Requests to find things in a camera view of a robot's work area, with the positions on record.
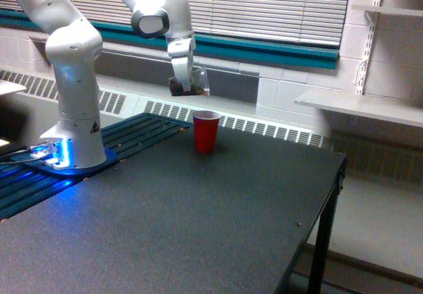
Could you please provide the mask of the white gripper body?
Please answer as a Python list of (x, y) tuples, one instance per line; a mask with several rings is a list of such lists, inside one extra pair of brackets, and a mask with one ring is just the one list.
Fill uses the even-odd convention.
[(195, 34), (181, 38), (167, 38), (167, 53), (171, 58), (188, 57), (196, 49)]

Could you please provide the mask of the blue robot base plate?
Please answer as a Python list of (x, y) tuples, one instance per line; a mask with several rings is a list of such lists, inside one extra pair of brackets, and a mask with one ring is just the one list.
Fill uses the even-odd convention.
[(52, 158), (53, 164), (50, 165), (47, 163), (48, 159), (46, 160), (39, 160), (39, 161), (32, 161), (32, 162), (23, 162), (23, 165), (29, 166), (34, 170), (38, 170), (40, 172), (59, 176), (59, 177), (70, 177), (70, 178), (84, 178), (90, 177), (95, 175), (108, 167), (115, 165), (118, 162), (117, 154), (111, 149), (105, 149), (106, 153), (106, 160), (97, 166), (91, 168), (69, 168), (69, 169), (56, 169), (54, 166), (56, 165), (57, 159), (55, 157)]

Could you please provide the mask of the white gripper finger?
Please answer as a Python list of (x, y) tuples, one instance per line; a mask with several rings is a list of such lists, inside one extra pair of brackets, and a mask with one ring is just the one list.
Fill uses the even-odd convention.
[(171, 56), (171, 63), (176, 80), (182, 85), (183, 91), (191, 91), (190, 77), (194, 64), (192, 52)]

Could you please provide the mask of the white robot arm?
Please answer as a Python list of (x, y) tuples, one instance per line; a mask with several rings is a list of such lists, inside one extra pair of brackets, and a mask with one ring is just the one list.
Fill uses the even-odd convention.
[[(59, 120), (40, 136), (47, 148), (32, 156), (56, 170), (101, 165), (106, 153), (95, 60), (102, 51), (102, 36), (70, 0), (16, 1), (48, 35), (46, 56), (58, 88)], [(176, 81), (183, 91), (190, 91), (196, 43), (188, 0), (122, 1), (132, 13), (131, 26), (138, 36), (166, 38)]]

